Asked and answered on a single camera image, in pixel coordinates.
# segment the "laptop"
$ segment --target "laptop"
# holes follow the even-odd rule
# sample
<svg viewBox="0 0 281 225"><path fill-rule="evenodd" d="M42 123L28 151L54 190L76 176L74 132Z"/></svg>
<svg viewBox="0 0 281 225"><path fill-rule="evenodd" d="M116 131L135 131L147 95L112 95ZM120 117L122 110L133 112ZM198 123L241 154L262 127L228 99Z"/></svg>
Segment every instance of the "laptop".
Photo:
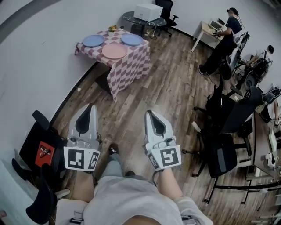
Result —
<svg viewBox="0 0 281 225"><path fill-rule="evenodd" d="M215 30L219 29L219 28L222 28L221 25L219 25L218 23L212 21L211 24L210 24Z"/></svg>

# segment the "wooden floor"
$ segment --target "wooden floor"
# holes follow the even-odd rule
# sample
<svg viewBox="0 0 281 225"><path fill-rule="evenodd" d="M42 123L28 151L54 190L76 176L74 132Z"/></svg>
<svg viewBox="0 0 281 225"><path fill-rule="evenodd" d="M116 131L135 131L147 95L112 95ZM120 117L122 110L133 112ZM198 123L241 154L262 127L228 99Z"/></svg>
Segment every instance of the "wooden floor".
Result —
<svg viewBox="0 0 281 225"><path fill-rule="evenodd" d="M107 161L106 149L111 142L119 144L120 155L125 168L136 174L151 178L153 168L145 156L144 114L152 109L168 119L182 149L199 150L196 131L191 125L196 121L203 127L205 116L193 110L194 106L205 107L206 97L213 90L213 83L207 76L198 73L198 64L204 63L211 50L198 44L194 53L190 51L194 42L189 37L173 31L173 36L163 33L157 40L148 39L151 46L151 69L149 75L134 81L126 90L117 95L117 102L102 90L95 82L106 68L99 64L81 83L81 91L76 91L56 119L54 126L64 137L67 136L68 124L78 109L87 103L94 103L99 114L99 133L104 141L96 176L99 177ZM218 83L217 75L211 75L214 83ZM225 93L230 91L230 83L225 85ZM242 143L234 136L235 143ZM239 158L245 159L245 150L239 151ZM241 204L246 192L220 190L214 192L209 205L203 200L210 194L214 179L209 176L206 167L198 178L191 177L200 167L200 159L192 155L182 155L182 165L174 168L176 179L184 195L191 197L202 212L216 225L250 224L260 215L276 212L274 194L262 195L250 193L245 205ZM234 169L221 176L218 184L247 185L245 169ZM72 188L75 183L75 171L68 171L66 185ZM256 180L252 185L269 183L270 179Z"/></svg>

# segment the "blue plate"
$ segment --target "blue plate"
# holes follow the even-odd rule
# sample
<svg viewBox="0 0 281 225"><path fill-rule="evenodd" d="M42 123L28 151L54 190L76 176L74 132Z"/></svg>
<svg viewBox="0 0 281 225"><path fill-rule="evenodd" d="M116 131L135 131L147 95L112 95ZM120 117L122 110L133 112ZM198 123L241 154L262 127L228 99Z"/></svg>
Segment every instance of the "blue plate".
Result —
<svg viewBox="0 0 281 225"><path fill-rule="evenodd" d="M135 46L142 44L143 39L136 34L124 34L121 37L121 41L127 45Z"/></svg>
<svg viewBox="0 0 281 225"><path fill-rule="evenodd" d="M104 43L104 36L99 34L91 35L86 37L82 43L86 47L96 47Z"/></svg>

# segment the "glass table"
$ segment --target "glass table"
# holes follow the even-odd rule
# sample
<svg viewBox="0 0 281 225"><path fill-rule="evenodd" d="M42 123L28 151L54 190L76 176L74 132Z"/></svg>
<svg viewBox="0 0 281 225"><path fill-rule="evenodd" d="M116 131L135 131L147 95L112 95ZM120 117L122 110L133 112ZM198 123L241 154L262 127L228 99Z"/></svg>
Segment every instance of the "glass table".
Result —
<svg viewBox="0 0 281 225"><path fill-rule="evenodd" d="M144 34L145 26L154 26L156 29L156 27L158 27L158 26L165 26L167 24L166 20L163 19L162 17L149 22L149 21L135 18L133 15L134 15L134 11L126 12L123 14L123 19L125 19L131 23L141 25L141 36L143 36L143 34Z"/></svg>

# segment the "plate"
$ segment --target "plate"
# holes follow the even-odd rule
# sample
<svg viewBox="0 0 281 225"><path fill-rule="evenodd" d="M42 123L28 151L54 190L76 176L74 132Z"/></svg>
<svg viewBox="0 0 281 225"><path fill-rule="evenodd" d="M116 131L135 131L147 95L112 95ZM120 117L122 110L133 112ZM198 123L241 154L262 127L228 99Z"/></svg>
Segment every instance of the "plate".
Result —
<svg viewBox="0 0 281 225"><path fill-rule="evenodd" d="M124 34L121 41L127 45L136 46L142 44L143 39L136 34Z"/></svg>
<svg viewBox="0 0 281 225"><path fill-rule="evenodd" d="M82 44L86 47L96 47L104 43L104 36L99 34L94 34L91 36L86 37Z"/></svg>
<svg viewBox="0 0 281 225"><path fill-rule="evenodd" d="M109 44L102 48L102 54L109 59L119 59L127 55L128 49L121 44Z"/></svg>

